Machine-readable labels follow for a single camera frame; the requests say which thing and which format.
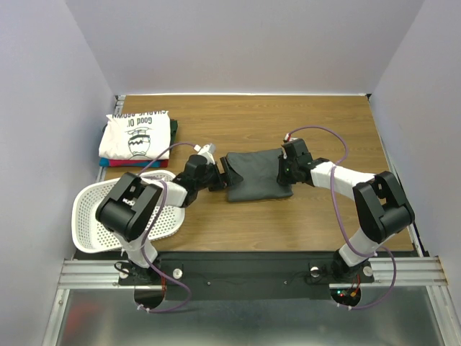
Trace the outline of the grey t shirt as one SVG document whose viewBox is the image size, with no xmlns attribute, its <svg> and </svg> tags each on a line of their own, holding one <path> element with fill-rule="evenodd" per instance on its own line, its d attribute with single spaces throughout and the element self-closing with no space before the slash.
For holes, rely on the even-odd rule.
<svg viewBox="0 0 461 346">
<path fill-rule="evenodd" d="M 291 186 L 280 185 L 277 182 L 278 158 L 281 154 L 280 148 L 248 153 L 228 153 L 226 159 L 230 168 L 243 177 L 241 182 L 228 188 L 228 202 L 290 198 L 293 195 Z"/>
</svg>

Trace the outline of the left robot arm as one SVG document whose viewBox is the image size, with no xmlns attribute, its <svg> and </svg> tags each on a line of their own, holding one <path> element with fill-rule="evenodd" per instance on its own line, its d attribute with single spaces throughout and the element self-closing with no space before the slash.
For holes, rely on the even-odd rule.
<svg viewBox="0 0 461 346">
<path fill-rule="evenodd" d="M 161 268 L 154 262 L 158 252 L 148 243 L 147 236 L 161 210 L 166 206 L 186 208 L 203 189 L 219 191 L 243 181 L 226 158 L 220 161 L 222 172 L 205 155 L 191 155 L 183 172 L 168 182 L 148 182 L 140 175 L 125 173 L 98 205 L 96 220 L 119 240 L 128 259 L 136 265 L 135 275 L 143 283 L 154 283 L 160 277 Z"/>
</svg>

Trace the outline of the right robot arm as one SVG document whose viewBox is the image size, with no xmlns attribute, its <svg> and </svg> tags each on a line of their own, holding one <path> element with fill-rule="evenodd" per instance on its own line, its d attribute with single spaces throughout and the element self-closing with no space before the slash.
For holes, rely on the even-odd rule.
<svg viewBox="0 0 461 346">
<path fill-rule="evenodd" d="M 413 208 L 394 174 L 357 172 L 324 158 L 314 159 L 301 138 L 285 136 L 277 182 L 330 190 L 337 216 L 336 193 L 354 201 L 359 229 L 345 238 L 345 245 L 335 251 L 331 264 L 332 275 L 340 281 L 354 277 L 380 246 L 415 221 Z"/>
</svg>

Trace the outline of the red folded t shirt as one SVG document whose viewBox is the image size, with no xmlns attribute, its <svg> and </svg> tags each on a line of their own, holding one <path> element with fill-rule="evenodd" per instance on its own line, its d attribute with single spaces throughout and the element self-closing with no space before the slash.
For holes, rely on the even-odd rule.
<svg viewBox="0 0 461 346">
<path fill-rule="evenodd" d="M 118 160 L 118 167 L 146 167 L 151 160 Z M 151 168 L 165 168 L 169 165 L 169 160 L 158 160 L 152 163 Z"/>
</svg>

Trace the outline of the dark green folded t shirt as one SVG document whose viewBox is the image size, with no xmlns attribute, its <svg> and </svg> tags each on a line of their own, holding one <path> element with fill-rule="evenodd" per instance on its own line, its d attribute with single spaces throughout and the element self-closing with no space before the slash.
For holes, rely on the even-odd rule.
<svg viewBox="0 0 461 346">
<path fill-rule="evenodd" d="M 179 125 L 177 120 L 170 119 L 170 145 L 176 143 L 176 135 Z"/>
</svg>

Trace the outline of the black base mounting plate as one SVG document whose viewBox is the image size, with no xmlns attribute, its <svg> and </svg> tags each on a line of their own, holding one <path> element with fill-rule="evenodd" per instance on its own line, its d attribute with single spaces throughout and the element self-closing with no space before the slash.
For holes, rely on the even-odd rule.
<svg viewBox="0 0 461 346">
<path fill-rule="evenodd" d="M 134 287 L 137 301 L 357 301 L 374 281 L 369 262 L 347 267 L 333 252 L 162 252 L 154 264 L 159 272 L 115 264 L 119 284 Z"/>
</svg>

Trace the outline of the white printed folded t shirt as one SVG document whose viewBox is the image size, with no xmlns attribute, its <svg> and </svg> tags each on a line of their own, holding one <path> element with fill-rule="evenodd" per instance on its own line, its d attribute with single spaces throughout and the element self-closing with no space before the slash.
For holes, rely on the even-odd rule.
<svg viewBox="0 0 461 346">
<path fill-rule="evenodd" d="M 116 160 L 168 159 L 170 141 L 167 110 L 108 115 L 99 156 Z"/>
</svg>

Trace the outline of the teal folded t shirt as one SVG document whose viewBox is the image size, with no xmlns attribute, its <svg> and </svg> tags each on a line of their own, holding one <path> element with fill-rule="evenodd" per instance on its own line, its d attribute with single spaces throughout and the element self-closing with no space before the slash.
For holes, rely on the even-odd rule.
<svg viewBox="0 0 461 346">
<path fill-rule="evenodd" d="M 99 159 L 99 165 L 101 167 L 117 167 L 119 165 L 119 162 L 118 162 L 118 160 L 100 158 Z"/>
</svg>

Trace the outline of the white perforated plastic basket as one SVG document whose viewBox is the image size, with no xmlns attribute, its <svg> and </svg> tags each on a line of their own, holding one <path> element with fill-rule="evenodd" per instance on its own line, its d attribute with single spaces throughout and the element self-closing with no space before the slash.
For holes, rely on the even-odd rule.
<svg viewBox="0 0 461 346">
<path fill-rule="evenodd" d="M 106 230 L 95 217 L 98 205 L 116 182 L 117 179 L 109 179 L 89 185 L 76 196 L 72 208 L 71 234 L 78 250 L 93 254 L 122 248 L 114 234 Z M 184 217 L 184 209 L 174 206 L 164 207 L 148 239 L 156 241 L 174 235 L 183 224 Z"/>
</svg>

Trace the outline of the aluminium front rail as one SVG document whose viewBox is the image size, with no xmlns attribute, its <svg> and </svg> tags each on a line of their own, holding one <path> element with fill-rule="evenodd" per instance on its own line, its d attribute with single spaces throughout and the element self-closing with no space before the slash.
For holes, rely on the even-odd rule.
<svg viewBox="0 0 461 346">
<path fill-rule="evenodd" d="M 436 257 L 397 257 L 395 287 L 446 286 L 442 264 Z M 113 260 L 66 260 L 58 280 L 60 289 L 123 289 Z M 375 257 L 370 260 L 374 281 L 362 283 L 362 288 L 384 288 L 391 284 L 391 259 Z"/>
</svg>

